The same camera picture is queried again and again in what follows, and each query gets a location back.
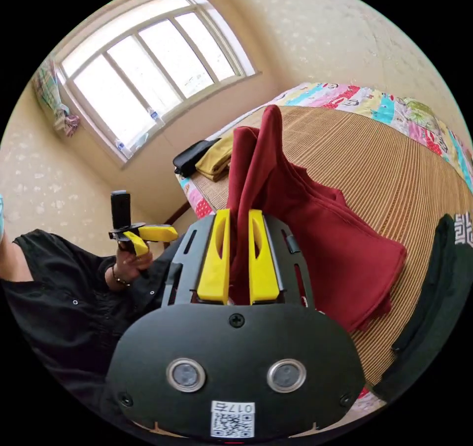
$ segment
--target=window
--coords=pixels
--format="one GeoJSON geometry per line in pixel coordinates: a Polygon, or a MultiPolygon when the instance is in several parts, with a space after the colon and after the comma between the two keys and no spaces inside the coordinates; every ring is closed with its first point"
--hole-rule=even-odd
{"type": "Polygon", "coordinates": [[[58,62],[79,111],[126,158],[190,105],[249,74],[215,12],[206,0],[149,0],[58,62]]]}

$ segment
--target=wrist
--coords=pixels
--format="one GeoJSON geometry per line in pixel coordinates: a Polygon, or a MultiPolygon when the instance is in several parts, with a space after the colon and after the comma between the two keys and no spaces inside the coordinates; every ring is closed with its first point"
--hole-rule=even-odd
{"type": "Polygon", "coordinates": [[[112,291],[120,291],[129,288],[131,280],[121,275],[117,264],[110,266],[105,272],[105,282],[112,291]]]}

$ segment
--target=wall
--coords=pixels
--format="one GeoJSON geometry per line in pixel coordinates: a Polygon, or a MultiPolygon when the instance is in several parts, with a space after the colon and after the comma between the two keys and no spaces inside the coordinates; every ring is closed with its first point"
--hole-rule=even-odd
{"type": "MultiPolygon", "coordinates": [[[[95,254],[114,253],[108,231],[110,192],[116,189],[58,139],[28,84],[0,146],[0,193],[9,237],[40,228],[95,254]]],[[[136,205],[132,214],[135,221],[152,222],[136,205]]]]}
{"type": "Polygon", "coordinates": [[[233,0],[261,46],[273,50],[284,88],[304,81],[375,86],[430,106],[470,150],[444,80],[397,26],[359,0],[233,0]]]}
{"type": "Polygon", "coordinates": [[[94,139],[92,130],[80,127],[77,135],[66,141],[68,148],[109,185],[127,189],[136,204],[161,223],[186,202],[173,172],[173,157],[282,91],[269,54],[259,46],[258,36],[242,20],[240,11],[230,0],[209,1],[232,28],[253,66],[260,72],[258,75],[236,83],[190,109],[162,134],[153,137],[121,170],[94,139]]]}

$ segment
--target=red sweatshirt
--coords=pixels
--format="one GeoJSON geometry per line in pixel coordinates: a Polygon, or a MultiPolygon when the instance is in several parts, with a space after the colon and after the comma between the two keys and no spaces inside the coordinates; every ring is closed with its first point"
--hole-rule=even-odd
{"type": "Polygon", "coordinates": [[[232,221],[230,297],[249,303],[248,212],[260,209],[287,224],[307,262],[315,307],[348,332],[391,309],[389,292],[406,258],[347,205],[340,190],[310,179],[282,151],[282,116],[266,108],[261,129],[234,131],[227,207],[232,221]]]}

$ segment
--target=bamboo mat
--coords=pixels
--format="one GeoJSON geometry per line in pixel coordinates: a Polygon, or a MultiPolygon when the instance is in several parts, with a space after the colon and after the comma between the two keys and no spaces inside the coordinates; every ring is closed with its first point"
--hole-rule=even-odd
{"type": "MultiPolygon", "coordinates": [[[[451,165],[385,124],[332,109],[280,109],[288,160],[306,167],[313,180],[341,189],[355,213],[407,248],[405,268],[391,292],[391,312],[353,335],[366,378],[376,384],[394,360],[391,345],[414,311],[440,218],[473,212],[473,195],[451,165]]],[[[259,127],[263,112],[238,126],[259,127]]],[[[214,209],[225,208],[228,177],[213,183],[195,174],[193,182],[214,209]]]]}

